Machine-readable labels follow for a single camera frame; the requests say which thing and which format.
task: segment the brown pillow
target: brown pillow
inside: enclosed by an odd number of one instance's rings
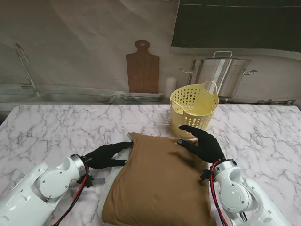
[[[215,226],[207,163],[175,139],[130,134],[134,147],[105,201],[103,222],[139,226]]]

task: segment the yellow laundry basket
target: yellow laundry basket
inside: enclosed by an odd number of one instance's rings
[[[179,129],[190,125],[205,130],[218,105],[218,93],[213,81],[181,87],[170,96],[171,128],[180,138],[194,138]]]

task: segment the white marble table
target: white marble table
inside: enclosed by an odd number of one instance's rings
[[[23,105],[0,126],[0,195],[5,195],[34,165],[59,165],[74,153],[123,140],[137,132],[169,133],[169,105]],[[219,105],[208,131],[266,191],[293,226],[301,222],[301,113],[294,106]],[[111,169],[91,170],[94,186],[85,188],[61,226],[99,226],[99,194]],[[71,203],[78,185],[59,203],[50,223]]]

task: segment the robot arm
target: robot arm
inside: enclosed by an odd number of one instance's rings
[[[72,155],[57,167],[45,163],[36,166],[0,201],[0,226],[44,225],[67,192],[70,181],[92,185],[87,165],[95,169],[124,166],[126,160],[112,157],[132,145],[132,142],[104,145],[86,156]]]
[[[66,193],[71,180],[86,174],[78,155],[58,167],[42,163],[32,169],[0,203],[0,226],[41,226]]]
[[[243,179],[233,160],[221,161],[213,170],[220,183],[219,201],[234,226],[290,226],[274,203],[252,179]],[[259,208],[246,221],[241,213]]]
[[[192,133],[198,139],[198,146],[181,139],[177,141],[177,144],[185,147],[203,161],[213,164],[214,169],[205,172],[201,178],[203,180],[210,178],[213,182],[213,173],[215,180],[220,183],[219,200],[232,225],[290,226],[290,223],[259,185],[251,179],[243,179],[241,168],[233,160],[225,159],[214,136],[188,125],[182,125],[179,129]],[[244,212],[257,208],[255,216],[246,220]]]

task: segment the black glove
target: black glove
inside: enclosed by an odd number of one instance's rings
[[[127,160],[115,160],[112,157],[123,149],[133,146],[133,142],[120,142],[113,145],[104,145],[85,155],[84,160],[93,169],[103,169],[113,166],[124,166]]]
[[[178,140],[178,145],[185,147],[200,159],[209,163],[225,160],[225,155],[214,136],[189,125],[179,126],[179,129],[192,133],[198,139],[198,146],[195,146],[193,143],[186,140]]]

